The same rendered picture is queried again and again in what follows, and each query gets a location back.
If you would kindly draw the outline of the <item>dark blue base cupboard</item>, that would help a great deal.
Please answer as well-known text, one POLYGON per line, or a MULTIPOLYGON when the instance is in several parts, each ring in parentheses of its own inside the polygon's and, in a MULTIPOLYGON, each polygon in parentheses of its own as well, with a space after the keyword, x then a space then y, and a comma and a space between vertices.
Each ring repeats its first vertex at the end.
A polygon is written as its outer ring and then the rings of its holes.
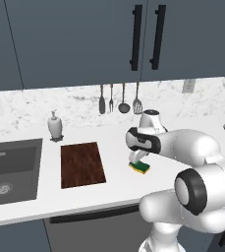
POLYGON ((187 252, 225 252, 225 231, 210 234, 183 227, 178 240, 187 252))
POLYGON ((0 252, 51 252, 44 222, 32 220, 1 225, 0 252))

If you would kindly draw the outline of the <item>hanging metal fork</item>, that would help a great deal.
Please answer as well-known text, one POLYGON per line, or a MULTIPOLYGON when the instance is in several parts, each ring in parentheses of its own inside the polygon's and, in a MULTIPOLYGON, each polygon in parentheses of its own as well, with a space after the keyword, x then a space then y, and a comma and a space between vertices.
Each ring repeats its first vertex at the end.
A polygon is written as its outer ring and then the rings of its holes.
POLYGON ((110 100, 109 100, 109 110, 110 112, 113 112, 113 84, 110 84, 110 100))

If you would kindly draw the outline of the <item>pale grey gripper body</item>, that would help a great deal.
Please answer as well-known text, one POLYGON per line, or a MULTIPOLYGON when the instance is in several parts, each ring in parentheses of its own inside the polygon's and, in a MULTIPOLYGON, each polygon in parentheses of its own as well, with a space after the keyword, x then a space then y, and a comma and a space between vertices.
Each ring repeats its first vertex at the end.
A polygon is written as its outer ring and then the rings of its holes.
POLYGON ((148 156, 149 152, 143 150, 131 151, 129 156, 129 161, 131 163, 136 163, 141 160, 143 157, 148 156))

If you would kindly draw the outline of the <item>wide dark blue cupboard door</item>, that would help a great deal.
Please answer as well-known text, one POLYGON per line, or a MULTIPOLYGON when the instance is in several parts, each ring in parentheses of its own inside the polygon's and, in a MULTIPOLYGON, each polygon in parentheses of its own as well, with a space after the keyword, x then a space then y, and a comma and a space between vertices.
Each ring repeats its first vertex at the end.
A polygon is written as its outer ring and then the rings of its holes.
POLYGON ((120 84, 141 78, 147 0, 5 0, 25 89, 120 84), (139 67, 131 69, 142 5, 139 67))

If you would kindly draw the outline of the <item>white soap dispenser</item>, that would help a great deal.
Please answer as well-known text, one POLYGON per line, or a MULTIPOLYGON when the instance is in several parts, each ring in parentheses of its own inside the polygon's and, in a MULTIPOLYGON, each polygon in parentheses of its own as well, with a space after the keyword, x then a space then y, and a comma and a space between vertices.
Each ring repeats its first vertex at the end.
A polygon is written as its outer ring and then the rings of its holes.
POLYGON ((56 111, 51 111, 51 117, 47 121, 48 130, 51 135, 51 141, 59 142, 63 140, 63 124, 60 117, 56 115, 56 111))

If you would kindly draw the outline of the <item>grey dishwasher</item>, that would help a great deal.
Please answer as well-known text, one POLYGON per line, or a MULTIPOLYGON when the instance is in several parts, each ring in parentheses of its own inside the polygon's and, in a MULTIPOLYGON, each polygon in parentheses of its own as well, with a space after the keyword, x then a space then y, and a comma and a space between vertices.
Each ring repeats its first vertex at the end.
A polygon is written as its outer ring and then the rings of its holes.
POLYGON ((139 211, 67 223, 53 224, 49 219, 44 224, 51 252, 138 252, 151 230, 139 211))

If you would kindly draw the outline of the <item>dark hanging spoon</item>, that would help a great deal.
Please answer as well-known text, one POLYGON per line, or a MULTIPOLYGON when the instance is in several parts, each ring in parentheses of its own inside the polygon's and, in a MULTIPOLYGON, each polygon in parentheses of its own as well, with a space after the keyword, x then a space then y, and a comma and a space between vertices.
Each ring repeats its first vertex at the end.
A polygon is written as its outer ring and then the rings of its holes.
POLYGON ((105 99, 103 96, 103 85, 100 85, 99 112, 100 114, 105 113, 105 99))

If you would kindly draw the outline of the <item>dark grey sink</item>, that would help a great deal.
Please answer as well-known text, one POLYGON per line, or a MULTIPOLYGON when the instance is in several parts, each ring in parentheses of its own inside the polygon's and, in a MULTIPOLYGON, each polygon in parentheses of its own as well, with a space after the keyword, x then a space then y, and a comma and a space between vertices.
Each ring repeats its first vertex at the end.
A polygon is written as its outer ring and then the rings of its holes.
POLYGON ((41 139, 0 143, 0 205, 35 200, 41 139))

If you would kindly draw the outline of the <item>grey wall socket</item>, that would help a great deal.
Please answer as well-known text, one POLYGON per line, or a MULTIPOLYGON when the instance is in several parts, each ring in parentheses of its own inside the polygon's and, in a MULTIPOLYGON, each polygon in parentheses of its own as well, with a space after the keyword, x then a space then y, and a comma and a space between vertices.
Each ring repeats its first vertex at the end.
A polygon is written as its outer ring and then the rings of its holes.
POLYGON ((184 81, 182 93, 183 94, 191 94, 195 89, 195 84, 196 84, 195 79, 186 79, 184 81))

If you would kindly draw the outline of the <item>dark wooden cutting board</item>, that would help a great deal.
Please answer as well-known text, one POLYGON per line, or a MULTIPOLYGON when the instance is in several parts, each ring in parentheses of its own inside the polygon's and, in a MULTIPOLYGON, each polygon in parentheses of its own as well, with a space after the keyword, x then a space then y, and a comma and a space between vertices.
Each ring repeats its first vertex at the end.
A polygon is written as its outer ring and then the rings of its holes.
POLYGON ((105 183, 96 142, 61 147, 61 188, 105 183))

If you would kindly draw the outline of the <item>yellow and green sponge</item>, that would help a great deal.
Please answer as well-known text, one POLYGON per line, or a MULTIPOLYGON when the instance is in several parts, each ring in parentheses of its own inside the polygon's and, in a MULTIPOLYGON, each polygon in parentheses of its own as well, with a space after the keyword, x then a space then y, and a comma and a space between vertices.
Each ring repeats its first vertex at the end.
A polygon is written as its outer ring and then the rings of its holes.
POLYGON ((149 164, 144 163, 140 160, 135 163, 130 162, 129 167, 131 167, 134 171, 137 171, 141 174, 145 174, 149 170, 149 164))

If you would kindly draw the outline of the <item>hanging metal ladle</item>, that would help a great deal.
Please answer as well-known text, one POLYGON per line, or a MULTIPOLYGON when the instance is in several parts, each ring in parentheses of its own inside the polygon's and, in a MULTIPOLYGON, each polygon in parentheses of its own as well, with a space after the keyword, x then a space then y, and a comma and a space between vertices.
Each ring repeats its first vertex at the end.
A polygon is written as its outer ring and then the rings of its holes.
POLYGON ((118 109, 121 113, 128 113, 131 107, 125 103, 125 91, 122 91, 122 102, 119 104, 118 109))

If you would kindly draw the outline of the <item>hanging slotted spatula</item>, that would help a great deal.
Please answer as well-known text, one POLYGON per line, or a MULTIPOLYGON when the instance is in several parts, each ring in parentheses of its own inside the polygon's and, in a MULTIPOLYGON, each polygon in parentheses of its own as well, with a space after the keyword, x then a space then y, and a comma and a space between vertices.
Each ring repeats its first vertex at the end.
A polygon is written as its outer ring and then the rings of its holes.
POLYGON ((134 114, 136 115, 142 114, 142 103, 139 99, 139 87, 140 87, 140 83, 137 83, 136 97, 133 101, 133 111, 134 111, 134 114))

